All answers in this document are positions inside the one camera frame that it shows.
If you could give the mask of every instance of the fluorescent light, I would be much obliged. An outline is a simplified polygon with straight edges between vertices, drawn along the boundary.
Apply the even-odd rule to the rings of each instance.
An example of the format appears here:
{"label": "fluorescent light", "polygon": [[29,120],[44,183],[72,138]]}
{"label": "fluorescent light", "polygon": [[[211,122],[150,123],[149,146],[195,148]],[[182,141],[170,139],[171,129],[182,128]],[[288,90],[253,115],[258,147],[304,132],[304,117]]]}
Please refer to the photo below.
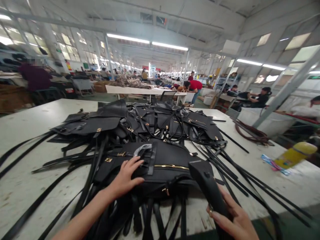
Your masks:
{"label": "fluorescent light", "polygon": [[0,19],[11,20],[10,17],[8,17],[7,15],[2,15],[2,14],[0,14]]}
{"label": "fluorescent light", "polygon": [[237,59],[237,62],[243,62],[243,63],[252,64],[252,65],[262,66],[262,63],[252,62],[252,61],[248,61],[248,60],[244,60],[244,59]]}
{"label": "fluorescent light", "polygon": [[183,50],[183,51],[187,51],[188,50],[188,48],[185,48],[185,47],[179,47],[179,46],[175,46],[175,45],[169,45],[169,44],[158,43],[158,42],[152,42],[152,45],[161,46],[161,47],[168,47],[168,48],[174,48],[174,49],[179,49],[179,50]]}
{"label": "fluorescent light", "polygon": [[272,68],[272,69],[280,70],[280,71],[286,70],[285,68],[277,67],[277,66],[273,66],[273,65],[269,65],[269,64],[263,64],[262,66],[263,66],[263,67],[267,67],[267,68]]}
{"label": "fluorescent light", "polygon": [[114,34],[107,34],[108,37],[113,37],[113,38],[119,38],[119,39],[124,39],[124,40],[128,40],[128,41],[133,41],[133,42],[141,42],[141,43],[146,43],[149,44],[150,42],[147,40],[142,40],[142,39],[138,39],[138,38],[131,38],[131,37],[125,37],[125,36],[120,36],[120,35],[114,35]]}

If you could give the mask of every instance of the chair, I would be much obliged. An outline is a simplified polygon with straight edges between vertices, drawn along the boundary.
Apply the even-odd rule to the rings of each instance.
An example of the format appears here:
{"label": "chair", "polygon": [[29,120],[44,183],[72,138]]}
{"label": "chair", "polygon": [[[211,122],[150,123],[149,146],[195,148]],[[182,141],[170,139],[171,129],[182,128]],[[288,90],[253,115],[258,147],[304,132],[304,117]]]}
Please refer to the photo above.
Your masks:
{"label": "chair", "polygon": [[164,91],[160,97],[160,101],[162,102],[172,101],[175,94],[176,94],[176,91]]}

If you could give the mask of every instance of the yellow bottle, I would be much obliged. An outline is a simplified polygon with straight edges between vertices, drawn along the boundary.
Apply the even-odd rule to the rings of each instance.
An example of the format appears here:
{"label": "yellow bottle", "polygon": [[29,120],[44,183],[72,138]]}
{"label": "yellow bottle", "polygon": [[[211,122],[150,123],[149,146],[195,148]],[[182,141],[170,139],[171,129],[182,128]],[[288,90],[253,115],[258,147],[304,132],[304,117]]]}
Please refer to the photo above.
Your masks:
{"label": "yellow bottle", "polygon": [[318,148],[307,142],[299,142],[292,148],[288,149],[277,159],[274,160],[275,164],[284,169],[293,167],[301,162],[303,159],[308,158],[315,153]]}

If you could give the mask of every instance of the red shirt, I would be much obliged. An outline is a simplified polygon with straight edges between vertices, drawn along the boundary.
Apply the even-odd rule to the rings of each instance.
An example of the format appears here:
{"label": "red shirt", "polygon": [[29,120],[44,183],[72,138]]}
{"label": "red shirt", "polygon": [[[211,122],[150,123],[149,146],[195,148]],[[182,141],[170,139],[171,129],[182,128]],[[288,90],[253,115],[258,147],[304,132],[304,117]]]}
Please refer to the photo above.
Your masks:
{"label": "red shirt", "polygon": [[192,81],[190,81],[190,88],[189,89],[193,89],[193,90],[198,89],[198,91],[199,91],[202,89],[202,83],[197,80],[192,80]]}

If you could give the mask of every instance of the white work table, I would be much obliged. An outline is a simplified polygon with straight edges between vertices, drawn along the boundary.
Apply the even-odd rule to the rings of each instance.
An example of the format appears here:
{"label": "white work table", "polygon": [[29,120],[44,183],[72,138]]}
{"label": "white work table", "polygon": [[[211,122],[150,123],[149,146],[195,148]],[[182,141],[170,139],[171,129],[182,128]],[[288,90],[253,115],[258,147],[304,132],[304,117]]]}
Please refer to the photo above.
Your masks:
{"label": "white work table", "polygon": [[[69,114],[78,112],[80,108],[83,108],[85,112],[96,111],[97,105],[98,103],[93,101],[60,99],[0,118],[0,155],[3,155],[7,150],[20,142],[43,134],[50,128],[59,125]],[[213,119],[226,120],[226,122],[216,122],[218,127],[250,152],[249,154],[245,153],[233,142],[224,137],[228,140],[226,151],[237,164],[299,207],[307,207],[320,203],[320,169],[318,167],[307,161],[303,161],[296,166],[293,173],[289,176],[284,176],[280,172],[273,172],[270,165],[261,159],[261,155],[266,154],[271,158],[275,158],[285,151],[283,147],[277,144],[275,144],[274,147],[264,147],[249,142],[236,132],[234,123],[227,115],[214,109],[201,110],[203,110],[207,116],[213,116]],[[31,141],[31,143],[20,147],[14,152],[9,159],[5,161],[0,171],[33,143],[34,141]],[[190,142],[186,141],[185,145],[190,152],[196,151]],[[58,168],[52,168],[37,174],[30,173],[32,170],[41,167],[45,162],[62,157],[61,148],[64,146],[66,146],[66,144],[41,143],[0,180],[0,238],[4,236],[40,194],[66,171],[68,164],[61,164]],[[84,148],[83,146],[68,151],[67,154],[78,153]],[[239,176],[239,180],[244,185],[251,189],[249,184],[247,184],[226,160],[222,157],[220,159]],[[215,177],[221,179],[215,167],[213,167],[213,170]],[[65,177],[42,202],[23,229],[17,234],[17,239],[38,239],[60,210],[83,188],[88,172],[89,166],[83,166]],[[252,220],[268,215],[267,211],[256,200],[252,197],[247,198],[231,183],[229,184],[240,204]],[[281,213],[285,211],[283,207],[262,190],[258,189],[258,191],[275,212]],[[77,199],[62,215],[47,239],[51,239],[52,236],[69,221]],[[190,193],[187,200],[188,235],[209,231],[214,228],[212,219],[210,219],[206,213],[206,206],[207,201],[203,197],[196,192]],[[160,209],[164,224],[167,222],[170,207],[169,204],[166,204],[165,207],[161,207]],[[178,212],[179,207],[172,221],[177,219]],[[154,237],[157,239],[159,234],[154,215],[152,216],[151,227]],[[172,228],[173,224],[170,224],[168,233],[171,232]],[[119,239],[142,239],[142,234],[135,236],[131,227],[128,236],[121,236]]]}

